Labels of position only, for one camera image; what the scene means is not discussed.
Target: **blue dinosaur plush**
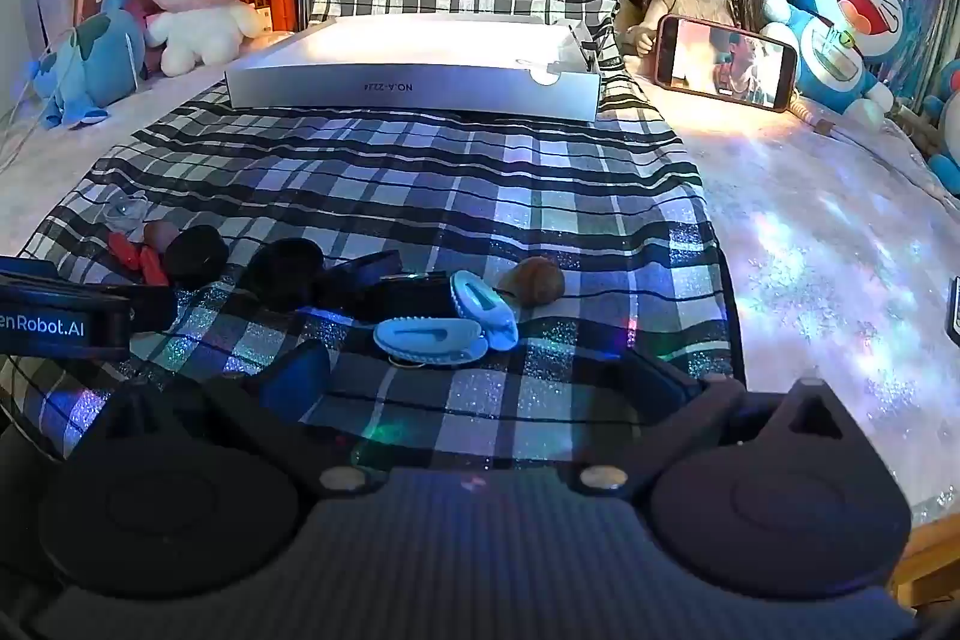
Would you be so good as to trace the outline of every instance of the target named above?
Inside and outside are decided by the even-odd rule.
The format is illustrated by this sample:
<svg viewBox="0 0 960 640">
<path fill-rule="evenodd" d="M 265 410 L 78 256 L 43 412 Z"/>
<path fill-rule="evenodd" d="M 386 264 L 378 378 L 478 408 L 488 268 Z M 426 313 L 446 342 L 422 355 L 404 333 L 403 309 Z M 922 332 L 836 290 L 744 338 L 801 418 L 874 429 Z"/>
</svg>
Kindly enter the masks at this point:
<svg viewBox="0 0 960 640">
<path fill-rule="evenodd" d="M 940 129 L 940 152 L 930 156 L 928 165 L 941 184 L 960 196 L 960 59 L 940 71 L 937 92 L 923 100 L 923 114 Z"/>
<path fill-rule="evenodd" d="M 797 90 L 840 115 L 873 126 L 893 95 L 866 65 L 896 53 L 904 33 L 899 0 L 764 0 L 762 33 L 798 54 Z"/>
<path fill-rule="evenodd" d="M 136 90 L 146 47 L 140 25 L 123 9 L 126 2 L 103 0 L 98 14 L 32 65 L 47 124 L 100 122 L 109 116 L 107 106 Z"/>
</svg>

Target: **round brown object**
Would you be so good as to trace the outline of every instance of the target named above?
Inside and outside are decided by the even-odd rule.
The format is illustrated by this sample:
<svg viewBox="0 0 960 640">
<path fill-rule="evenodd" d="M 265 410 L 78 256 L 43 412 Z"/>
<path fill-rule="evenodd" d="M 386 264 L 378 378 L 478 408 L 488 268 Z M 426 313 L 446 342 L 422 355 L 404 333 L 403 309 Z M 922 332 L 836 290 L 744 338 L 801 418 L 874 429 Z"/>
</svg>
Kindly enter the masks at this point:
<svg viewBox="0 0 960 640">
<path fill-rule="evenodd" d="M 563 296 L 563 272 L 549 258 L 534 256 L 521 261 L 500 280 L 500 289 L 522 307 L 542 307 Z"/>
<path fill-rule="evenodd" d="M 151 220 L 143 227 L 143 241 L 163 255 L 179 236 L 179 228 L 167 220 Z"/>
</svg>

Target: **checkered blanket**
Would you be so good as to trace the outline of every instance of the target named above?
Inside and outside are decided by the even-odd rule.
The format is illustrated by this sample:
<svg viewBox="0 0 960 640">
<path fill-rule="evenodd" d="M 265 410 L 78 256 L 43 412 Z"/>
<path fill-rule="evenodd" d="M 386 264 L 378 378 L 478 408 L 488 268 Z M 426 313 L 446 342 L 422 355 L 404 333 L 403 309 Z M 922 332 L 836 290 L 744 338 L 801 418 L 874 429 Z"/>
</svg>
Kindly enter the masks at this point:
<svg viewBox="0 0 960 640">
<path fill-rule="evenodd" d="M 118 279 L 104 204 L 142 191 L 148 220 L 209 223 L 227 239 L 219 282 L 179 298 L 169 333 L 116 365 L 18 359 L 16 408 L 68 453 L 123 381 L 163 386 L 256 372 L 306 339 L 330 349 L 330 389 L 304 419 L 357 461 L 463 466 L 575 461 L 635 437 L 605 360 L 634 340 L 694 376 L 731 371 L 719 253 L 701 182 L 644 101 L 611 36 L 616 0 L 316 0 L 315 19 L 478 10 L 587 21 L 603 92 L 592 125 L 398 111 L 234 111 L 220 85 L 110 151 L 43 221 L 27 255 L 75 281 Z M 397 249 L 408 271 L 488 281 L 533 255 L 563 299 L 520 314 L 521 343 L 466 368 L 401 369 L 370 329 L 321 311 L 269 313 L 238 287 L 265 242 L 308 237 L 330 262 Z"/>
</svg>

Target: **ribbed black surface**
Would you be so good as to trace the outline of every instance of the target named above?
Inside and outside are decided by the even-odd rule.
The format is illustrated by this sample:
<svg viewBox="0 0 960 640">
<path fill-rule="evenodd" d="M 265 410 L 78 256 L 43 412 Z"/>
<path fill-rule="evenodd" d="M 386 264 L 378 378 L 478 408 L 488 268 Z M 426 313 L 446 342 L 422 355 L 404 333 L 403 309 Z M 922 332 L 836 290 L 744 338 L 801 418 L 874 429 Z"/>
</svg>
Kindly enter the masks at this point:
<svg viewBox="0 0 960 640">
<path fill-rule="evenodd" d="M 70 589 L 35 627 L 51 640 L 890 640 L 910 623 L 880 589 L 804 605 L 703 584 L 629 506 L 552 471 L 397 470 L 374 495 L 318 506 L 241 584 L 152 605 Z"/>
</svg>

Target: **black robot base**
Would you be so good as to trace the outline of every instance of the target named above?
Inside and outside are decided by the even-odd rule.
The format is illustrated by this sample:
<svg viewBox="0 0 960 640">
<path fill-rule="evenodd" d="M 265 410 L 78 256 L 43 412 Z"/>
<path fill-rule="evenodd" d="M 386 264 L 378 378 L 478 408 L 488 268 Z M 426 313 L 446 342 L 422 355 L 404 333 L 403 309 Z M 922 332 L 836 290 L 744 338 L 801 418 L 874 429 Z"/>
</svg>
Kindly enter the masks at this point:
<svg viewBox="0 0 960 640">
<path fill-rule="evenodd" d="M 632 356 L 616 381 L 656 422 L 569 479 L 373 474 L 264 403 L 325 362 L 306 343 L 262 377 L 118 391 L 42 504 L 41 542 L 67 586 L 31 629 L 894 640 L 913 627 L 883 588 L 909 508 L 819 381 L 754 394 Z"/>
</svg>

